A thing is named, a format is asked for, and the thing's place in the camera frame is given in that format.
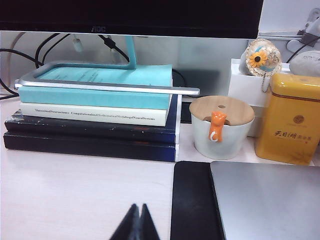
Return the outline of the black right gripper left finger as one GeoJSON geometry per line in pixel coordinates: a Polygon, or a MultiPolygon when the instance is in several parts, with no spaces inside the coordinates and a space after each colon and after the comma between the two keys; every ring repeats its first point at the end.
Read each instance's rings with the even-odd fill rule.
{"type": "Polygon", "coordinates": [[[131,205],[124,218],[110,237],[110,240],[136,240],[139,226],[139,208],[131,205]]]}

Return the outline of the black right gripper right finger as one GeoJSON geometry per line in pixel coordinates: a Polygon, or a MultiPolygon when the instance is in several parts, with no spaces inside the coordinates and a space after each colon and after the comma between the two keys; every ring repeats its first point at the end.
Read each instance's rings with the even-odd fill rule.
{"type": "Polygon", "coordinates": [[[160,240],[148,206],[145,203],[142,205],[142,211],[140,216],[139,239],[160,240]]]}

